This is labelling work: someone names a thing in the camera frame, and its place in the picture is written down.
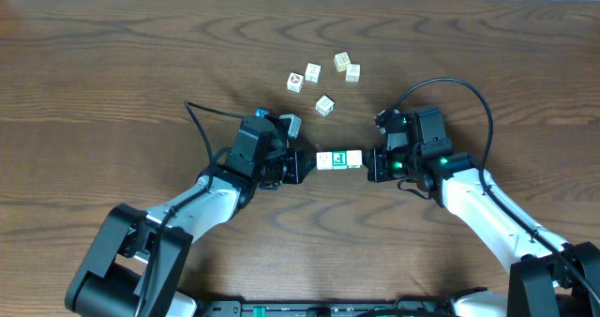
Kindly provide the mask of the green Z letter block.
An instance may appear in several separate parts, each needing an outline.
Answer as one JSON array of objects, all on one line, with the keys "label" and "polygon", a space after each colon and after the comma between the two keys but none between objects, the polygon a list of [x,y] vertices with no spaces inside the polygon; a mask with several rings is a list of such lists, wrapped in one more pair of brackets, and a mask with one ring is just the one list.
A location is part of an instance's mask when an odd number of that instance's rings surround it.
[{"label": "green Z letter block", "polygon": [[347,151],[347,167],[349,169],[358,169],[363,165],[363,156],[361,150]]}]

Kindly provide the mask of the wooden block with brown drawing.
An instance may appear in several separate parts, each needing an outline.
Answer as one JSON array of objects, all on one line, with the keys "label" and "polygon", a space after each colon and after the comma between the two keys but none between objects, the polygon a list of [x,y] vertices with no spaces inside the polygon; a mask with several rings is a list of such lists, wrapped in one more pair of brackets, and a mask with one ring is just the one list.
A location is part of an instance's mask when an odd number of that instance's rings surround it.
[{"label": "wooden block with brown drawing", "polygon": [[318,170],[333,169],[333,153],[332,152],[317,152],[316,167]]}]

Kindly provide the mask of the green E letter block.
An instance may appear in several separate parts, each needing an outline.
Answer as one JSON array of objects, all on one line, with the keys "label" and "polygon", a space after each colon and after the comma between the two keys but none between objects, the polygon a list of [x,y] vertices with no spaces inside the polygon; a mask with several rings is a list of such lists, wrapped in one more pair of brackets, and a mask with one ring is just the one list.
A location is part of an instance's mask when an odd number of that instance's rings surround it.
[{"label": "green E letter block", "polygon": [[348,168],[348,154],[346,151],[334,151],[332,153],[332,168],[334,170]]}]

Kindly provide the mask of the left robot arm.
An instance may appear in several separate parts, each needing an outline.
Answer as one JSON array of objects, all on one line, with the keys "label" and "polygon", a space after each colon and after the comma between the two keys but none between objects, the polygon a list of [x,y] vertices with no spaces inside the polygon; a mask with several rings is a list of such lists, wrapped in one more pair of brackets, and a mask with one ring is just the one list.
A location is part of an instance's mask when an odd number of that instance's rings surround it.
[{"label": "left robot arm", "polygon": [[102,222],[65,295],[81,316],[164,316],[173,306],[191,245],[232,219],[258,189],[300,184],[315,158],[297,148],[251,159],[229,148],[197,182],[169,202],[114,207]]}]

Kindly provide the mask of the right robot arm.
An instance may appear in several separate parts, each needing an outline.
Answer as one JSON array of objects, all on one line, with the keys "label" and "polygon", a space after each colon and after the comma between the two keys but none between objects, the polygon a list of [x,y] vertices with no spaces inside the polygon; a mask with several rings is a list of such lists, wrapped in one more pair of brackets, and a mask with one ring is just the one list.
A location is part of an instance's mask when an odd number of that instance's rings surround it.
[{"label": "right robot arm", "polygon": [[596,316],[599,249],[573,245],[529,216],[494,182],[482,162],[456,154],[444,130],[421,136],[386,133],[387,143],[367,154],[318,152],[317,170],[367,167],[371,182],[416,184],[414,193],[462,220],[509,274],[506,295],[471,289],[449,298],[454,316]]}]

